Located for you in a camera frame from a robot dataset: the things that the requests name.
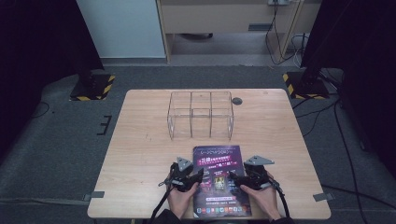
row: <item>clear acrylic box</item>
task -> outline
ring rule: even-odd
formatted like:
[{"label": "clear acrylic box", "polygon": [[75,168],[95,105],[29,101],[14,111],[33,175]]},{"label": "clear acrylic box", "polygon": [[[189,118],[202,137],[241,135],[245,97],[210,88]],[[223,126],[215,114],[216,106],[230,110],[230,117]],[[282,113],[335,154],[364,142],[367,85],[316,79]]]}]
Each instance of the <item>clear acrylic box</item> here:
[{"label": "clear acrylic box", "polygon": [[233,104],[229,91],[174,91],[168,109],[171,139],[225,137],[233,134]]}]

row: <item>wooden table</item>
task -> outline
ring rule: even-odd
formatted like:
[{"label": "wooden table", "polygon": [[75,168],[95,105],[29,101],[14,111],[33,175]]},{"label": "wooden table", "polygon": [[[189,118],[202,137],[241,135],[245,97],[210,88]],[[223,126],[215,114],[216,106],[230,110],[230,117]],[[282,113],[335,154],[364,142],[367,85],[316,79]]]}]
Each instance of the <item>wooden table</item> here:
[{"label": "wooden table", "polygon": [[[297,120],[283,90],[197,90],[230,91],[243,100],[233,105],[233,137],[171,140],[167,111],[172,91],[128,91],[114,130],[88,215],[94,218],[149,218],[165,193],[158,187],[177,157],[192,160],[195,146],[239,145],[246,160],[259,155],[275,161],[265,168],[286,194],[290,215],[295,219],[326,219],[331,215],[326,201],[316,202],[322,193]],[[251,199],[253,216],[266,218]],[[282,202],[278,208],[284,215]],[[192,218],[192,202],[185,218]]]}]

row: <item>purple booklet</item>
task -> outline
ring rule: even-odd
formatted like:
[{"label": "purple booklet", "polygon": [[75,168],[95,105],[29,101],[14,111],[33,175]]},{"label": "purple booklet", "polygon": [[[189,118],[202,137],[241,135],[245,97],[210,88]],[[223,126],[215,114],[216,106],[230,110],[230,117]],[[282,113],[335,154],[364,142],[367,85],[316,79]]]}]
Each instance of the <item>purple booklet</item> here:
[{"label": "purple booklet", "polygon": [[251,216],[248,195],[228,174],[245,174],[239,146],[195,147],[193,165],[193,174],[204,168],[203,181],[193,198],[194,217]]}]

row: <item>black fabric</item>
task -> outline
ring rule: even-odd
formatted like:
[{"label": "black fabric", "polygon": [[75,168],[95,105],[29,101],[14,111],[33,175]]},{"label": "black fabric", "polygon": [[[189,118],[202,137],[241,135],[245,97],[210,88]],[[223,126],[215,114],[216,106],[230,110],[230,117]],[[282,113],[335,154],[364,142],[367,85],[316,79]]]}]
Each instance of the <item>black fabric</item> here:
[{"label": "black fabric", "polygon": [[282,217],[277,220],[272,220],[272,222],[270,222],[270,223],[271,224],[294,224],[294,221],[290,217]]},{"label": "black fabric", "polygon": [[103,69],[75,0],[2,2],[0,59],[0,161],[47,84],[84,69]]},{"label": "black fabric", "polygon": [[181,221],[173,212],[164,209],[160,215],[154,219],[152,224],[181,224]]},{"label": "black fabric", "polygon": [[396,177],[395,11],[394,0],[323,0],[302,66],[345,72],[339,92],[362,147],[376,152]]}]

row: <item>power strip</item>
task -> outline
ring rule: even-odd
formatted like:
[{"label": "power strip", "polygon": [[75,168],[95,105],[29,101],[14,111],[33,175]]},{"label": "power strip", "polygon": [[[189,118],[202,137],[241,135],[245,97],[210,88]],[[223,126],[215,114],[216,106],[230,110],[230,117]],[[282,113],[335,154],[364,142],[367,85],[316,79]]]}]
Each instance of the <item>power strip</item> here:
[{"label": "power strip", "polygon": [[274,6],[275,3],[278,6],[287,6],[290,4],[290,0],[268,0],[268,6]]}]

